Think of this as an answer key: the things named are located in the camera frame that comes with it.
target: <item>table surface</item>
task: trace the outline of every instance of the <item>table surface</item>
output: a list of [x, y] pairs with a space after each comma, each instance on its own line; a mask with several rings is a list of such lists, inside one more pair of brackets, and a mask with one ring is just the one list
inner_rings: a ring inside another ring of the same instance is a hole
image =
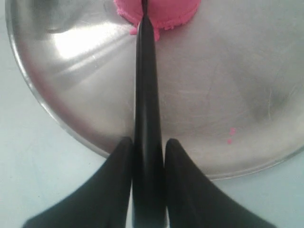
[[[62, 130], [31, 94], [15, 63], [0, 1], [0, 227], [24, 221], [81, 186], [104, 162]], [[304, 224], [304, 153], [259, 173], [216, 181], [282, 228]], [[128, 217], [127, 227], [131, 227]]]

